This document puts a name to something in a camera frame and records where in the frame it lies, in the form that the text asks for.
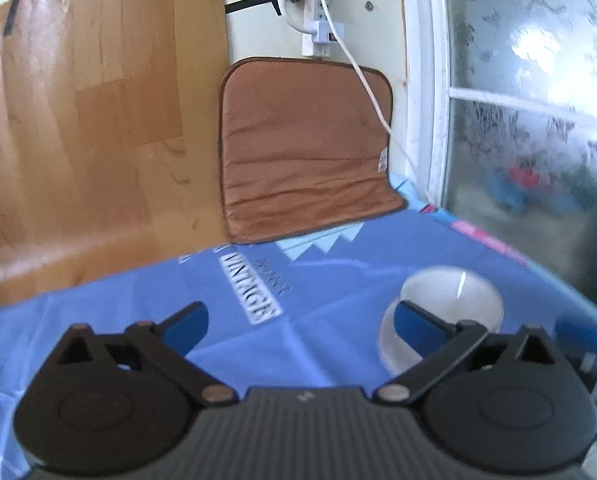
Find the floral bowl front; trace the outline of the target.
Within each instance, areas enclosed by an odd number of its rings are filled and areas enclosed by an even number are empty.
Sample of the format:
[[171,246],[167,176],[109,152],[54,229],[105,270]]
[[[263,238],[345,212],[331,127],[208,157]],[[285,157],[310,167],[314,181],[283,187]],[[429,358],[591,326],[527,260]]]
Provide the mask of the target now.
[[475,321],[492,333],[500,330],[504,316],[498,289],[475,272],[454,266],[431,266],[415,272],[402,284],[379,328],[379,356],[394,376],[417,365],[449,339],[432,322],[404,307],[404,301],[413,302],[443,322]]

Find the blue printed tablecloth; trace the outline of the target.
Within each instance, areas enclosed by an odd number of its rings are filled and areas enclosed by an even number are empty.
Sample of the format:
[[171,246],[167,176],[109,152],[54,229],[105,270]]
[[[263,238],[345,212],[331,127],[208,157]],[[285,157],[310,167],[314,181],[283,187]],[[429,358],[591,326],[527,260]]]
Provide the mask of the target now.
[[489,231],[420,200],[381,218],[261,245],[226,245],[0,309],[0,479],[28,466],[12,434],[25,389],[63,333],[119,333],[202,301],[207,334],[191,361],[239,392],[251,386],[361,386],[389,377],[379,326],[403,282],[431,266],[484,276],[502,327],[597,324],[597,306]]

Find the frosted floral glass door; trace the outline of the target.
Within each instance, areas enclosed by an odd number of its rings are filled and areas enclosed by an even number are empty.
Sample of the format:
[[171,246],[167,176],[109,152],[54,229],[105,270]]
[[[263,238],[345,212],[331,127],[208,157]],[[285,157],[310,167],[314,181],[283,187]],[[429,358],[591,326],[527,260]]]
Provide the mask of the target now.
[[439,195],[597,304],[597,0],[432,0]]

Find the brown seat cushion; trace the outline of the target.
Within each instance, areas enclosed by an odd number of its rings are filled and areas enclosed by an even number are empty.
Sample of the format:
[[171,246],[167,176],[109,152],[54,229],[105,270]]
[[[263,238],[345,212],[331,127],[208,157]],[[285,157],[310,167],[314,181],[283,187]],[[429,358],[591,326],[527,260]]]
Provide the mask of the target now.
[[221,84],[220,184],[233,242],[280,240],[405,208],[386,170],[393,91],[378,70],[245,58]]

